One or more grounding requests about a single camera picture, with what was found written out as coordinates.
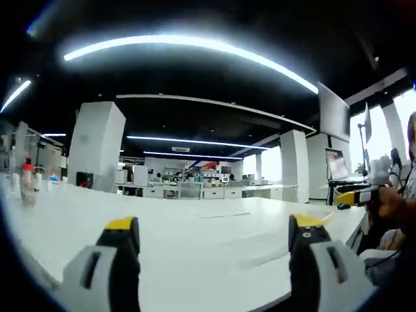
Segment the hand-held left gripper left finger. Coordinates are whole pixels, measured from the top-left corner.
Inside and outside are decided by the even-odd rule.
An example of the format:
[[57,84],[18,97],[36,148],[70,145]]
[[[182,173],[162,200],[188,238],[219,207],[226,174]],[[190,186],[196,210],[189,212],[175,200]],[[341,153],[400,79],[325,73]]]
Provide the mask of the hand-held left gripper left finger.
[[139,253],[138,218],[109,222],[64,268],[62,305],[67,311],[139,311]]

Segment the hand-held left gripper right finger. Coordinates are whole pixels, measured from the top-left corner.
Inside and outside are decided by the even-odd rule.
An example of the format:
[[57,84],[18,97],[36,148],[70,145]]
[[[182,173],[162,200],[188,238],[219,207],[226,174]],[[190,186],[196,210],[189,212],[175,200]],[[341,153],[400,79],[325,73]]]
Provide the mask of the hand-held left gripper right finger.
[[296,311],[355,311],[373,293],[364,262],[322,220],[289,217],[291,298]]

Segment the person's right hand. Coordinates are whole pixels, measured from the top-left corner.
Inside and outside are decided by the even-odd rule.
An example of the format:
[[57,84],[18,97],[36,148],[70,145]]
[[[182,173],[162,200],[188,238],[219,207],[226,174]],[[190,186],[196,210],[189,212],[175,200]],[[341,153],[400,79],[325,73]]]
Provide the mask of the person's right hand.
[[382,218],[394,220],[397,224],[415,222],[415,200],[403,198],[396,189],[380,187],[378,189],[380,208],[378,214]]

